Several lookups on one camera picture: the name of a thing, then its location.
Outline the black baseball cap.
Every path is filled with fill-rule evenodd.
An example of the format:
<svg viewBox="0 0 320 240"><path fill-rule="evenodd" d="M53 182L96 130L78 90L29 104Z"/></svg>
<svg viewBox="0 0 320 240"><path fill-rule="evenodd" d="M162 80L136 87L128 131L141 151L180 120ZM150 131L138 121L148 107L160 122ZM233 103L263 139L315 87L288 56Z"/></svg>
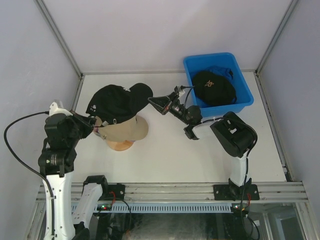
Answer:
<svg viewBox="0 0 320 240"><path fill-rule="evenodd" d="M86 113L109 125L120 124L135 117L149 104L151 97L153 91L144 83L136 83L130 88L109 84L93 95Z"/></svg>

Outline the beige baseball cap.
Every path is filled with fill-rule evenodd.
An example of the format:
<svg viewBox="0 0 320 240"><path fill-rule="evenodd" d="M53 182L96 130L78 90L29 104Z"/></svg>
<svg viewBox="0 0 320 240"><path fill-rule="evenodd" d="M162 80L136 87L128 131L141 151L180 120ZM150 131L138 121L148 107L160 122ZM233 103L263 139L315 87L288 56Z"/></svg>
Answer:
<svg viewBox="0 0 320 240"><path fill-rule="evenodd" d="M96 122L102 125L102 120L96 117ZM106 141L123 142L123 141L139 141L144 139L149 132L147 121L136 115L131 119L117 124L108 124L99 129L101 138Z"/></svg>

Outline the wooden hat stand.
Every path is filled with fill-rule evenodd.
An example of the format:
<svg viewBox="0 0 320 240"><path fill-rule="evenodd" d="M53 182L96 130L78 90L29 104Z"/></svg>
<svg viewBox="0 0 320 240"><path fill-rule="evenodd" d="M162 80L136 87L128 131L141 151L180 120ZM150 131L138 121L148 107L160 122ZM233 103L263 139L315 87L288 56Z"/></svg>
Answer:
<svg viewBox="0 0 320 240"><path fill-rule="evenodd" d="M129 148L131 148L133 146L134 142L133 141L129 141L129 140L125 140L125 141L122 141L122 142L116 142L116 141L107 140L106 144L112 150L117 151L117 152L122 152L122 151L126 151Z"/></svg>

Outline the black cap gold logo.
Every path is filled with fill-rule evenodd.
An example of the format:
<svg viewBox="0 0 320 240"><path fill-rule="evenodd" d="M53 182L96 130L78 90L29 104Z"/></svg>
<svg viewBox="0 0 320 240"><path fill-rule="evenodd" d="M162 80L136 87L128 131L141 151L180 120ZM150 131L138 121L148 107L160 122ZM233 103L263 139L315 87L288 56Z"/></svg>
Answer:
<svg viewBox="0 0 320 240"><path fill-rule="evenodd" d="M236 90L230 81L210 71L200 71L191 79L194 93L205 104L217 107L236 103Z"/></svg>

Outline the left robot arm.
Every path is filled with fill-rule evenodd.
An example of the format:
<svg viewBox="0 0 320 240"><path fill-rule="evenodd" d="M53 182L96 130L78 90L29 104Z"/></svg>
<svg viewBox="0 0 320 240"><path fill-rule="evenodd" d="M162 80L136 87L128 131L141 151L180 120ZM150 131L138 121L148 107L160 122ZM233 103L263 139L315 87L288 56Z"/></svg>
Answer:
<svg viewBox="0 0 320 240"><path fill-rule="evenodd" d="M46 138L38 159L46 200L46 240L88 240L89 225L98 203L109 196L104 175L88 176L82 185L79 203L72 212L72 178L76 146L88 137L94 120L74 111L50 109L45 120Z"/></svg>

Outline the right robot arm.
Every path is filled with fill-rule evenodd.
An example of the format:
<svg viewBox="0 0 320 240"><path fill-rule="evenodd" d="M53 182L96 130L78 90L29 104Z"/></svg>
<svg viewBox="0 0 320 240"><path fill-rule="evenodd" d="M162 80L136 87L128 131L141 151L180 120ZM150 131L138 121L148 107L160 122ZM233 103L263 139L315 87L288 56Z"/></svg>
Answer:
<svg viewBox="0 0 320 240"><path fill-rule="evenodd" d="M186 108L180 103L178 93L149 97L149 103L162 115L171 113L186 124L183 129L190 140L200 140L211 134L217 138L225 152L231 157L231 173L227 184L214 185L216 200L240 200L248 193L249 154L258 141L256 131L229 111L222 117L203 120L200 107Z"/></svg>

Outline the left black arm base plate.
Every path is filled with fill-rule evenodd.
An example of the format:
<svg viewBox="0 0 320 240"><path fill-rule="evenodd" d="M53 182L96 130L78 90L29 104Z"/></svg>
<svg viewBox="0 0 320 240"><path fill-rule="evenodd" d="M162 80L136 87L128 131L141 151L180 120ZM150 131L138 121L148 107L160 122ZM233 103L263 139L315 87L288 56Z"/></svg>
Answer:
<svg viewBox="0 0 320 240"><path fill-rule="evenodd" d="M102 189L102 196L100 201L111 201L116 199L124 200L126 186L121 183L109 184L106 188Z"/></svg>

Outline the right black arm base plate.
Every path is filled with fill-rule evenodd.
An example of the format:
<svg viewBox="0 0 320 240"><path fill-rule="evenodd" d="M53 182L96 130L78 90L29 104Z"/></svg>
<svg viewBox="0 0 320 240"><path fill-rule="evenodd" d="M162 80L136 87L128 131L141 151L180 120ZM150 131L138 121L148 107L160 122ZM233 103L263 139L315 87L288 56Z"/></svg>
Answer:
<svg viewBox="0 0 320 240"><path fill-rule="evenodd" d="M254 201L260 200L260 194L256 184L241 187L231 184L215 184L213 186L213 193L216 201L249 200L249 197Z"/></svg>

